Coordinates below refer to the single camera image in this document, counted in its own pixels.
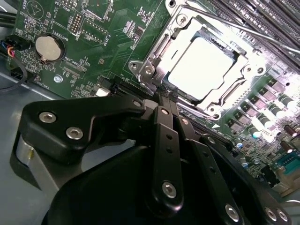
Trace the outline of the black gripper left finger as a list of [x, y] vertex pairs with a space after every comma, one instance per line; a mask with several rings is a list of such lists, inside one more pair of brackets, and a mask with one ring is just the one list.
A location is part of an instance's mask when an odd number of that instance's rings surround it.
[[175, 215], [184, 201], [180, 140], [169, 93], [39, 101], [21, 114], [10, 166], [51, 202], [71, 179], [131, 147], [153, 155], [148, 207]]

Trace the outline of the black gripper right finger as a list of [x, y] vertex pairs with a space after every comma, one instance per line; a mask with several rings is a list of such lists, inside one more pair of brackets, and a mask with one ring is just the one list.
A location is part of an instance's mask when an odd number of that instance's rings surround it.
[[253, 178], [217, 138], [198, 135], [179, 114], [177, 90], [169, 92], [169, 101], [184, 150], [206, 191], [200, 194], [201, 200], [208, 199], [201, 220], [206, 225], [292, 224], [266, 185]]

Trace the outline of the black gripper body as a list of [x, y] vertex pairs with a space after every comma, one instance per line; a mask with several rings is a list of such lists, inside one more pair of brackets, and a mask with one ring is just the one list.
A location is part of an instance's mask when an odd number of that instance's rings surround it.
[[153, 155], [131, 147], [68, 181], [55, 195], [45, 225], [220, 225], [207, 188], [181, 162], [184, 204], [173, 217], [150, 211], [148, 194]]

